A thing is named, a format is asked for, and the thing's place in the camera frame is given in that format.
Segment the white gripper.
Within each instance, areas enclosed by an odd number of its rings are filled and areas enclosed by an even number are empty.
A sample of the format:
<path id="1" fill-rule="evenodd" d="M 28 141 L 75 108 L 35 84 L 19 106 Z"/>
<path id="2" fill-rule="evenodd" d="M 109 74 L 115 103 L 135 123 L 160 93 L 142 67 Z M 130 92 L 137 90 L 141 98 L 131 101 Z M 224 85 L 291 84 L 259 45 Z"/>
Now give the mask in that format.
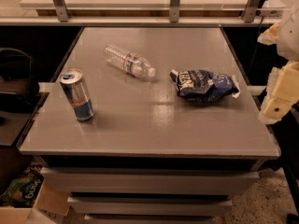
<path id="1" fill-rule="evenodd" d="M 278 54 L 289 60 L 282 68 L 272 68 L 258 116 L 261 123 L 274 124 L 299 102 L 299 2 L 283 13 L 280 23 L 261 33 L 257 41 L 267 46 L 277 44 Z"/>

